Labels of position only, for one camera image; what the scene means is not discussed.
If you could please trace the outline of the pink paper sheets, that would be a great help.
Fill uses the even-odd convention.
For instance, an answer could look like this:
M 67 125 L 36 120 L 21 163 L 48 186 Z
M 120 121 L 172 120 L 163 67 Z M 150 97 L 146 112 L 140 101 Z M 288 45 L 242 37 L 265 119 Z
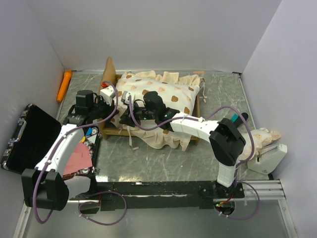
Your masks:
M 81 169 L 89 168 L 92 165 L 92 157 L 90 155 L 89 149 L 86 145 L 80 142 L 71 154 L 71 157 L 64 169 L 63 175 L 71 174 Z

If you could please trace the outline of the aluminium frame rail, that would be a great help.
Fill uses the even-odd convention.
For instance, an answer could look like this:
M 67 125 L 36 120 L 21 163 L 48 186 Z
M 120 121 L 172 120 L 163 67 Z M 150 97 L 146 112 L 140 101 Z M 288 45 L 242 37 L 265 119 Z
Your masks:
M 41 185 L 37 192 L 37 205 L 40 208 L 61 210 L 66 203 L 78 195 L 83 195 L 88 192 L 92 186 L 91 181 L 88 187 L 69 188 L 71 180 L 63 181 L 61 185 L 54 188 L 51 192 L 47 192 L 44 185 Z M 253 181 L 239 181 L 236 185 L 241 184 L 245 193 L 243 199 L 284 199 L 285 194 L 282 185 L 277 180 L 253 180 Z M 117 194 L 113 191 L 98 192 L 97 194 Z

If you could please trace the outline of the orange plastic carrot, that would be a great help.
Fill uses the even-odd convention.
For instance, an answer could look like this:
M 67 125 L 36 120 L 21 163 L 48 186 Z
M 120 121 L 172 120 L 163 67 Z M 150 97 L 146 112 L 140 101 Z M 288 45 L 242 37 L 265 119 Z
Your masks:
M 61 86 L 60 86 L 58 94 L 57 94 L 57 98 L 56 98 L 57 102 L 60 103 L 64 99 L 64 96 L 65 96 L 66 91 L 68 89 L 68 85 L 69 85 L 71 78 L 72 78 L 72 71 L 67 70 L 63 75 L 63 80 L 62 80 Z

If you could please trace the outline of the bear print bed mattress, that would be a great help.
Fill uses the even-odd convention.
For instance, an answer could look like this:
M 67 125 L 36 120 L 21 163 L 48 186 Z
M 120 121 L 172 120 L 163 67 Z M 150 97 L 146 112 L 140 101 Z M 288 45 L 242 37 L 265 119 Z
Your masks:
M 111 123 L 155 149 L 169 145 L 186 150 L 191 135 L 172 129 L 167 120 L 179 112 L 192 115 L 204 85 L 204 79 L 196 74 L 180 77 L 178 72 L 124 73 L 116 82 L 118 114 Z

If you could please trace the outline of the white lint roller box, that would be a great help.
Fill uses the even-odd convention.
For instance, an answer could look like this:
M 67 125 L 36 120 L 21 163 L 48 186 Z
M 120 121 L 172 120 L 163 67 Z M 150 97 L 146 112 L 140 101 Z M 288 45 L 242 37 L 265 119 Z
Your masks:
M 258 154 L 247 162 L 248 169 L 268 175 L 276 169 L 287 151 L 288 148 L 284 144 L 272 144 L 261 148 Z

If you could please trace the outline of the blue round cap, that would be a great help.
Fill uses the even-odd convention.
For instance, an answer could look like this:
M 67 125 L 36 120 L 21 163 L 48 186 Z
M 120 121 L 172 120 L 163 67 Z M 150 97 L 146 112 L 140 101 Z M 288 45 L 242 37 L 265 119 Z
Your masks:
M 91 134 L 92 134 L 92 128 L 90 127 L 90 128 L 88 128 L 88 130 L 87 130 L 85 136 L 86 136 L 86 137 L 89 137 L 89 136 L 91 136 Z

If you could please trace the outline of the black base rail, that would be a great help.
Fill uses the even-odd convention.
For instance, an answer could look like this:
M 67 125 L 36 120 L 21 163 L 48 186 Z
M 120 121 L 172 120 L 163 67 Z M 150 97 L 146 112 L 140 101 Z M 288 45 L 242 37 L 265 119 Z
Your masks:
M 128 209 L 213 209 L 217 201 L 245 197 L 241 184 L 226 188 L 216 181 L 93 182 L 88 192 L 68 202 L 100 202 L 101 211 L 124 208 L 124 202 L 116 194 L 97 194 L 104 191 L 121 194 L 126 199 Z

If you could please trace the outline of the small bear print pillow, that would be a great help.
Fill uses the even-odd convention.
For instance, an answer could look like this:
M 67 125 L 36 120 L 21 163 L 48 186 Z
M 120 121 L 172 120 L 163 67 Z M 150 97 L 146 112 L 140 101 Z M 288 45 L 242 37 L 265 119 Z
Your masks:
M 280 133 L 275 130 L 268 130 L 266 128 L 251 130 L 251 134 L 254 141 L 254 152 L 251 158 L 257 155 L 260 149 L 281 138 Z M 248 133 L 243 133 L 242 136 L 246 140 L 246 145 L 244 146 L 242 154 L 238 157 L 239 161 L 246 160 L 250 156 L 252 150 Z

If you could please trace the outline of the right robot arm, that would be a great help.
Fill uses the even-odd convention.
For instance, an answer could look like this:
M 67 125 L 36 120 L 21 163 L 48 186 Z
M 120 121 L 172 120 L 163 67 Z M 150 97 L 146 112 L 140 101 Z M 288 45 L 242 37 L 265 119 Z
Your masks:
M 121 124 L 146 130 L 141 126 L 141 122 L 153 120 L 156 126 L 152 127 L 152 130 L 161 128 L 182 132 L 209 142 L 219 162 L 217 194 L 225 198 L 233 192 L 237 159 L 246 145 L 244 137 L 237 129 L 238 123 L 227 118 L 220 121 L 206 120 L 169 108 L 155 91 L 147 92 L 143 96 L 143 107 L 139 107 L 134 102 L 134 95 L 127 91 L 122 94 L 121 101 L 127 106 L 121 116 Z

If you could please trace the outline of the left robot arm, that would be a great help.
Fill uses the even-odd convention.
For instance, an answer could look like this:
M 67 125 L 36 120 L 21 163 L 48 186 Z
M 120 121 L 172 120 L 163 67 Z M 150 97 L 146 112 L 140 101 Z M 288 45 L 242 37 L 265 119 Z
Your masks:
M 111 119 L 116 112 L 118 97 L 116 89 L 108 86 L 99 94 L 81 90 L 76 94 L 76 103 L 68 111 L 60 133 L 44 158 L 34 169 L 22 173 L 22 187 L 25 204 L 34 210 L 38 208 L 61 211 L 70 198 L 81 194 L 93 199 L 98 187 L 89 176 L 62 178 L 66 165 L 77 145 L 84 137 L 86 128 L 93 122 Z

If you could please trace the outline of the black open carrying case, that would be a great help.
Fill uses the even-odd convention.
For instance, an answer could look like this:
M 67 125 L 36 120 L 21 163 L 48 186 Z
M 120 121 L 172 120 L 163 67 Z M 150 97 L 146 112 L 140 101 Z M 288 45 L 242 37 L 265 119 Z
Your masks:
M 0 167 L 22 174 L 25 169 L 33 169 L 46 155 L 57 139 L 61 124 L 34 104 L 28 104 L 22 112 L 18 125 L 5 149 Z M 92 127 L 92 134 L 84 136 L 81 142 L 87 146 L 92 157 L 92 166 L 63 175 L 64 180 L 74 176 L 90 176 L 94 173 L 101 134 L 98 127 Z

